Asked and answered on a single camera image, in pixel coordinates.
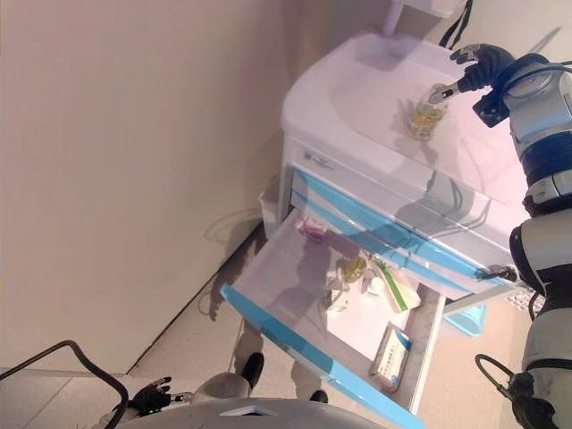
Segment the dark robot left hand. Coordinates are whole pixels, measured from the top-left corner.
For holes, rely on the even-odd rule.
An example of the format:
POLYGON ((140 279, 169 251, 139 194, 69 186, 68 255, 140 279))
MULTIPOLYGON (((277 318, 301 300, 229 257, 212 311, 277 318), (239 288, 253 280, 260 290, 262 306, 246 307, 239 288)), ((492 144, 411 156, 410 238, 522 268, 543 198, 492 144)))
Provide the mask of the dark robot left hand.
POLYGON ((172 377, 166 376, 151 382, 129 400, 128 408, 136 410, 139 416, 148 416, 173 404, 190 402, 192 392, 170 393, 171 381, 172 377))

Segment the dark robot right hand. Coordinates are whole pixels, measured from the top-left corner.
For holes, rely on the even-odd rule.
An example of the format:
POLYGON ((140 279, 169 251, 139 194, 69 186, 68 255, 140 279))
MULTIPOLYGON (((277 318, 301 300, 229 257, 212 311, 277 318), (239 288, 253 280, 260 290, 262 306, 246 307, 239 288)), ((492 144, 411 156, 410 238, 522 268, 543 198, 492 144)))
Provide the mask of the dark robot right hand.
POLYGON ((435 89, 428 98, 432 105, 438 105, 460 93, 475 91, 491 86, 500 74, 509 67, 515 57, 506 49, 488 44, 464 46, 450 55, 457 65, 469 63, 463 76, 455 83, 435 89))

